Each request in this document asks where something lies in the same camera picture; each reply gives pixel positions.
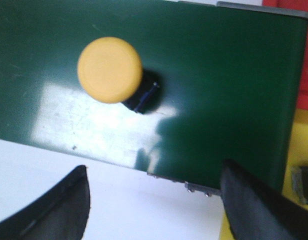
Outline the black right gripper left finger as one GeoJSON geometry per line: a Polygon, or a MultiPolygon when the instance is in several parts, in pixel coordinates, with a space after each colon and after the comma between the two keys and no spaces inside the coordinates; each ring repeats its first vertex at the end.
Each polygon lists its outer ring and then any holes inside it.
{"type": "Polygon", "coordinates": [[[75,167],[38,199],[0,222],[0,240],[80,240],[91,209],[84,165],[75,167]]]}

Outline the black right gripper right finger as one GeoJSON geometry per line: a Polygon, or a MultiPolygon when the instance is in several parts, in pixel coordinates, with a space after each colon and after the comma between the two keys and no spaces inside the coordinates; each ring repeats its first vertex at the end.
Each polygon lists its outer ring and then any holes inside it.
{"type": "Polygon", "coordinates": [[[236,240],[308,240],[308,210],[226,159],[221,199],[236,240]]]}

